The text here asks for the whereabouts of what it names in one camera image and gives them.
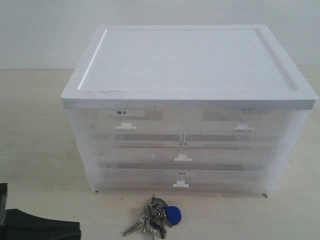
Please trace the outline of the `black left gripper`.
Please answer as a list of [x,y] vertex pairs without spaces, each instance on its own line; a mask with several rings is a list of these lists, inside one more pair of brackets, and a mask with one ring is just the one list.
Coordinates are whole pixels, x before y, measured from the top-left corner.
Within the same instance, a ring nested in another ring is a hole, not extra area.
[[80,240],[82,231],[77,221],[47,219],[7,209],[8,184],[0,183],[0,238],[2,240]]

